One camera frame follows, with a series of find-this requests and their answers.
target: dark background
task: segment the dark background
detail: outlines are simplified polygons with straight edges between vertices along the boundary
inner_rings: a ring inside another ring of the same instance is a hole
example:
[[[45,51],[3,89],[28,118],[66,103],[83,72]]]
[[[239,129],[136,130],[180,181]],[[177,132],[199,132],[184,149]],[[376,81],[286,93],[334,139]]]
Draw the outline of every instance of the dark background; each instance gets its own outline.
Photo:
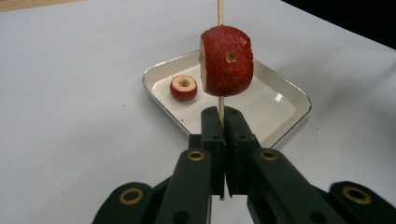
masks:
[[[350,32],[396,49],[396,7],[390,1],[283,1]]]

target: apple chunk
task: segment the apple chunk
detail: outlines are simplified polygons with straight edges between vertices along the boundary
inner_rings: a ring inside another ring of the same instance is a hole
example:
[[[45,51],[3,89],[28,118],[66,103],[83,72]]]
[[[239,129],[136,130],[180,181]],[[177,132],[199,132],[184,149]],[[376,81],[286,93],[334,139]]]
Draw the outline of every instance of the apple chunk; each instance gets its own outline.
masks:
[[[231,96],[245,91],[253,78],[250,38],[231,26],[215,26],[201,35],[201,78],[204,92]]]
[[[174,77],[169,88],[172,96],[180,102],[192,100],[198,92],[195,79],[186,75]]]

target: white dish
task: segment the white dish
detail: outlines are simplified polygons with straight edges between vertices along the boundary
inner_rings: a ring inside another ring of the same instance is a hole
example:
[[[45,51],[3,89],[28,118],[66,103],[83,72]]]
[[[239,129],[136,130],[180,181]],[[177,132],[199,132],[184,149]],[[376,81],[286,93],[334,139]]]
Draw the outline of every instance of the white dish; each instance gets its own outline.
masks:
[[[218,105],[218,97],[206,94],[202,88],[199,51],[150,67],[143,75],[143,86],[151,98],[182,128],[186,134],[201,132],[201,111]],[[196,97],[186,103],[176,101],[169,84],[174,76],[189,75],[198,84]],[[249,88],[226,97],[227,106],[244,115],[250,130],[262,147],[278,147],[281,140],[308,115],[311,104],[306,94],[279,74],[254,61],[254,76]]]

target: skewer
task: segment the skewer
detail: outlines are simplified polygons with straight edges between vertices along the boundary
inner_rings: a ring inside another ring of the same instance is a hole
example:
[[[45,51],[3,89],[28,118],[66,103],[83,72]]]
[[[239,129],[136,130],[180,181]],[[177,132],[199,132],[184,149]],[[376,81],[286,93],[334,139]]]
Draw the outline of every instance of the skewer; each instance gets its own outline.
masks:
[[[218,0],[218,24],[223,24],[223,0]],[[219,119],[224,130],[224,96],[219,96]]]

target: white tabletop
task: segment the white tabletop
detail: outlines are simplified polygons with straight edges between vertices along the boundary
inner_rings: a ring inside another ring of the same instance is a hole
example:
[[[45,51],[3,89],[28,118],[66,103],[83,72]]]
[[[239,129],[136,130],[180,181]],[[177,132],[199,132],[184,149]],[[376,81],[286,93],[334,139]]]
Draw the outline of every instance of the white tabletop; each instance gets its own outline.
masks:
[[[224,23],[311,99],[281,148],[307,180],[350,180],[396,205],[396,51],[281,1],[225,1]],[[0,13],[0,223],[91,223],[116,187],[172,174],[188,136],[141,79],[216,24],[214,0]],[[251,223],[246,197],[214,198],[212,223]]]

